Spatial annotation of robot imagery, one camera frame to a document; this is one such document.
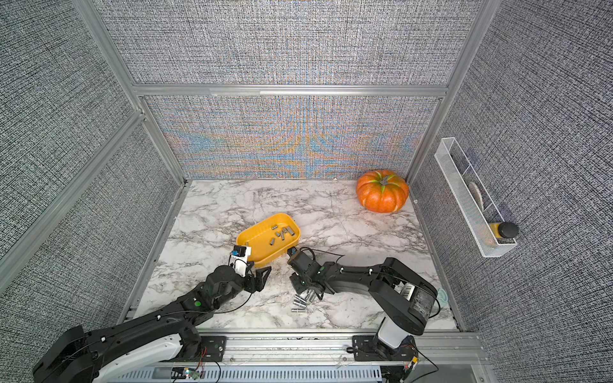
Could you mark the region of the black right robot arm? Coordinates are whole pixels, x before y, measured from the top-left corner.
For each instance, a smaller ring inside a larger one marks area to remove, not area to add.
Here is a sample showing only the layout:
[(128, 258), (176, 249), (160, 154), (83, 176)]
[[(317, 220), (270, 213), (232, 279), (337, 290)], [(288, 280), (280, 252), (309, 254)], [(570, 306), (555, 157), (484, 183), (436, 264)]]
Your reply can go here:
[(435, 287), (396, 258), (373, 266), (318, 263), (309, 247), (290, 248), (287, 264), (292, 287), (301, 298), (323, 300), (326, 295), (351, 293), (373, 298), (385, 317), (378, 343), (388, 351), (400, 349), (409, 336), (422, 335), (441, 310)]

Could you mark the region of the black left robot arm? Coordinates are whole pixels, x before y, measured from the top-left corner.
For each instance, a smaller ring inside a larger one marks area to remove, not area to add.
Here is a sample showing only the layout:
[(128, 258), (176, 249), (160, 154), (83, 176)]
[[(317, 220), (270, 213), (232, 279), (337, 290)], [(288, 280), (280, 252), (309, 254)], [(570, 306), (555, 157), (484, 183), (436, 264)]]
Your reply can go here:
[(246, 291), (264, 289), (270, 267), (246, 263), (244, 274), (218, 266), (190, 292), (147, 315), (99, 330), (65, 331), (34, 366), (36, 382), (107, 382), (131, 370), (193, 358), (201, 351), (198, 325), (220, 314), (221, 306)]

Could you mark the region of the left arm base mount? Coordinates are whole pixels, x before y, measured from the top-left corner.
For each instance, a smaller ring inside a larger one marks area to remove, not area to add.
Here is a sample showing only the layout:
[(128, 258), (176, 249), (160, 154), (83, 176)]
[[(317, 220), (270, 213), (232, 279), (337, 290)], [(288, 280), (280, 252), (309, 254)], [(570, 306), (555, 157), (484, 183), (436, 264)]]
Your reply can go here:
[(184, 360), (185, 362), (222, 362), (227, 341), (226, 336), (203, 336), (196, 352), (191, 356), (186, 355)]

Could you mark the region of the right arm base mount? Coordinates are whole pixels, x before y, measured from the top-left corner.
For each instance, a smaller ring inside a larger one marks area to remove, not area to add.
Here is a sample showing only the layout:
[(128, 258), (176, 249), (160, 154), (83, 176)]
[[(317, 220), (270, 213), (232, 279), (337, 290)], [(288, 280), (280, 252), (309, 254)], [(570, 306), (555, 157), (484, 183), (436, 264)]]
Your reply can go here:
[(376, 335), (352, 337), (352, 344), (346, 348), (356, 362), (411, 362), (418, 357), (414, 337), (406, 336), (397, 348), (391, 348)]

